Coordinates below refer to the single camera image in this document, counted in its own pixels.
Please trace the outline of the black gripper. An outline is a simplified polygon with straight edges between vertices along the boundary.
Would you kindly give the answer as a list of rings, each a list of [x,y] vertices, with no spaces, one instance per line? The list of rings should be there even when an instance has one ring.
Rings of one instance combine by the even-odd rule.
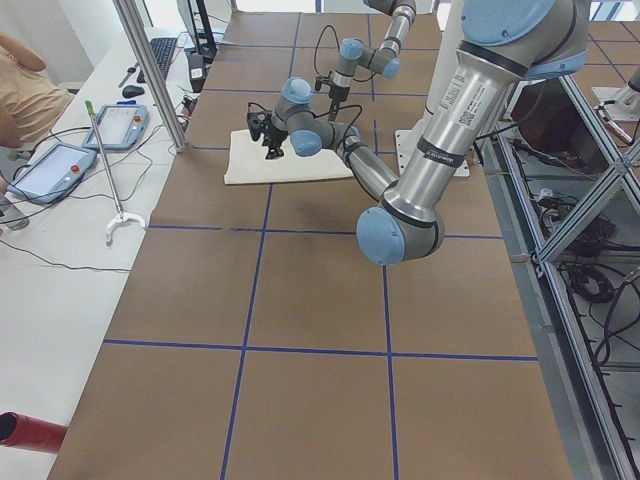
[[[322,85],[329,87],[329,98],[331,104],[329,108],[329,121],[337,119],[340,105],[348,98],[351,86],[351,77],[345,76],[339,72],[330,72],[328,76],[318,74],[315,77],[314,89],[320,91]]]
[[[254,142],[262,140],[262,146],[268,149],[267,160],[284,156],[282,144],[287,139],[288,132],[271,110],[248,112],[246,121],[251,139]]]

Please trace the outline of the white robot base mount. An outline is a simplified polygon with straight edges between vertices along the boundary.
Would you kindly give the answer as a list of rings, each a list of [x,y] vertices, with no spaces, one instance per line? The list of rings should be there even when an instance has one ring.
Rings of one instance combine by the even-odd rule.
[[[404,128],[395,132],[396,158],[400,173],[403,173],[409,165],[418,142],[423,139],[425,133],[444,132],[444,128],[437,126],[437,119],[433,117],[458,67],[456,51],[463,39],[461,20],[463,6],[463,1],[451,2],[422,117],[411,129]]]

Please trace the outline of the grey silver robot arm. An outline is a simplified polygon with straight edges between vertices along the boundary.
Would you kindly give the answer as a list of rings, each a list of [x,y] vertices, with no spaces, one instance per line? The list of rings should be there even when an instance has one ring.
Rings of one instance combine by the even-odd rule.
[[[301,157],[331,150],[342,159],[375,201],[356,227],[359,248],[371,262],[428,256],[444,237],[437,203],[507,88],[583,66],[589,9],[585,1],[466,1],[452,9],[448,27],[459,28],[461,37],[439,55],[457,66],[433,98],[431,117],[401,174],[362,142],[354,126],[316,115],[313,86],[299,77],[284,84],[274,108],[248,111],[251,138],[272,159],[282,156],[284,142]]]
[[[341,104],[347,101],[358,67],[370,71],[373,76],[393,79],[397,75],[402,44],[417,15],[416,3],[412,0],[364,0],[363,3],[390,16],[391,23],[379,48],[372,48],[356,38],[343,39],[339,45],[336,66],[327,75],[316,75],[316,91],[323,85],[329,87],[329,121],[336,120]]]

